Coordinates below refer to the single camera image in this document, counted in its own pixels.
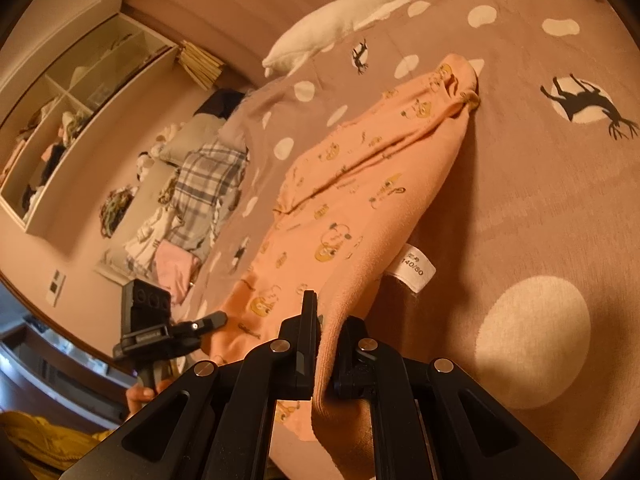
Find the yellow sleeve forearm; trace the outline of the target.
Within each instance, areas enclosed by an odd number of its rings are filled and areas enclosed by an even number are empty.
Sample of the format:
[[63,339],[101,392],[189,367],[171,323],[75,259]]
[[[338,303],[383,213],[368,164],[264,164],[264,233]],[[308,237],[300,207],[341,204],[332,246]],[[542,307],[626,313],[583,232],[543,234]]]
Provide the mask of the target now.
[[18,411],[1,413],[1,430],[36,479],[58,479],[113,433],[86,434]]

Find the person's left hand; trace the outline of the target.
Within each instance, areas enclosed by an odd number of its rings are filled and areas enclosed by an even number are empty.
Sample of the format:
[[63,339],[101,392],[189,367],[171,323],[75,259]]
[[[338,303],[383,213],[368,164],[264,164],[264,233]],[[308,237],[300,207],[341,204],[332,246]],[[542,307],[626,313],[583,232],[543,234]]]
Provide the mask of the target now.
[[145,387],[144,385],[135,384],[126,391],[126,401],[129,410],[128,417],[132,417],[142,410],[146,404],[150,403],[160,393],[167,389],[175,378],[169,377],[162,380],[155,388]]

